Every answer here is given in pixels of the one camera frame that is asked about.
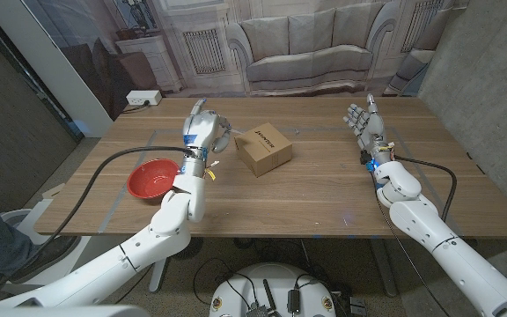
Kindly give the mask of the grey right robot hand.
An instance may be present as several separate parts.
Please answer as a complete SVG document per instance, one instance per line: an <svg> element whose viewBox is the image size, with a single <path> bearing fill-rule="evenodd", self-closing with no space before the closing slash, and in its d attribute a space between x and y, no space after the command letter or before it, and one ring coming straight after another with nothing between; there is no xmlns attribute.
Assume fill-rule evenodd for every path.
<svg viewBox="0 0 507 317"><path fill-rule="evenodd" d="M362 150L375 154L381 148L387 147L384 136L384 122L378 113L378 107L372 94L367 95L367 106L364 110L356 104L351 104L348 114L343 120L351 128Z"/></svg>

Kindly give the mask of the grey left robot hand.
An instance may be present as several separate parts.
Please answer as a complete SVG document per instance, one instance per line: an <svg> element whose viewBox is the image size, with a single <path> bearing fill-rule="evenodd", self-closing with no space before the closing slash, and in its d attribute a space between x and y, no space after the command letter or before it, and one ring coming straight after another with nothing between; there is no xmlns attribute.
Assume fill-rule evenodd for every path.
<svg viewBox="0 0 507 317"><path fill-rule="evenodd" d="M206 159L210 151L222 152L230 141L231 124L214 110L202 110L206 99L193 106L182 129L184 145L195 151L197 158Z"/></svg>

